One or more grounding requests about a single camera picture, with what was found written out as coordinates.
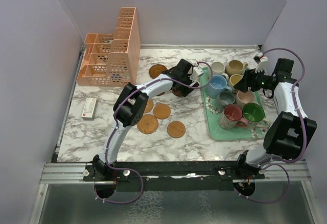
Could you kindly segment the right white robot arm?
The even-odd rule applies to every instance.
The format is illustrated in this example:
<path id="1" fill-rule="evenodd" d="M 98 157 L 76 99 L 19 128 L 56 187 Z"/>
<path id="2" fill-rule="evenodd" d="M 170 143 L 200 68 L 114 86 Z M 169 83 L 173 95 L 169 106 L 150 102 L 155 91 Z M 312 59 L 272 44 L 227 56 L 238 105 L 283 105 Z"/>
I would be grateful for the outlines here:
<path id="1" fill-rule="evenodd" d="M 263 146 L 239 155 L 235 173 L 241 179 L 255 176 L 262 166 L 273 161 L 300 160 L 317 128 L 316 121 L 309 119 L 301 106 L 298 80 L 292 78 L 293 60 L 279 58 L 270 76 L 262 69 L 259 57 L 255 60 L 257 68 L 246 70 L 236 88 L 242 92 L 271 90 L 278 116 L 267 131 Z"/>

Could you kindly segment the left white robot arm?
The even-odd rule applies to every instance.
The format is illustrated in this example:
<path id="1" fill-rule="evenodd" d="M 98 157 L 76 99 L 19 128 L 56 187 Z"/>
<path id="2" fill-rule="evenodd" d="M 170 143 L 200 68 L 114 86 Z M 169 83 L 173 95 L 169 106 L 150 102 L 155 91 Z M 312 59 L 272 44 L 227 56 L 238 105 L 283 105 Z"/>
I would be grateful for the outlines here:
<path id="1" fill-rule="evenodd" d="M 92 160 L 97 177 L 103 181 L 111 178 L 119 149 L 128 131 L 141 120 L 148 100 L 170 90 L 185 97 L 199 87 L 197 79 L 203 74 L 199 65 L 181 59 L 175 67 L 163 71 L 149 82 L 125 85 L 113 107 L 114 123 L 108 139 L 102 151 Z"/>

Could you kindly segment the peach mesh file organizer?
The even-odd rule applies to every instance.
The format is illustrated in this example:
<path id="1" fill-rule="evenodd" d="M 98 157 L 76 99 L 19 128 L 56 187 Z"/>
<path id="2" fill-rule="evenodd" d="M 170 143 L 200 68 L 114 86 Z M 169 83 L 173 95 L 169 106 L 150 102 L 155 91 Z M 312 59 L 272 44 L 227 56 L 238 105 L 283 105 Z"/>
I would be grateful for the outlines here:
<path id="1" fill-rule="evenodd" d="M 112 34 L 88 33 L 77 76 L 79 86 L 124 87 L 136 84 L 141 38 L 136 7 L 120 8 Z"/>

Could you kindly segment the brown ringed wooden coaster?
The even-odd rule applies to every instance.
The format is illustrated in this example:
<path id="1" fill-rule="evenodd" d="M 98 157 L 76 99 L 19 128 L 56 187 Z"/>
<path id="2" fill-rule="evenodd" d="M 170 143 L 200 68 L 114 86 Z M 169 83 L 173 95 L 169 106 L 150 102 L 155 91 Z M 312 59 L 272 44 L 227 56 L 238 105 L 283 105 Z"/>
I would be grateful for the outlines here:
<path id="1" fill-rule="evenodd" d="M 155 64 L 149 69 L 149 75 L 152 79 L 158 77 L 163 71 L 166 71 L 167 68 L 162 64 Z"/>

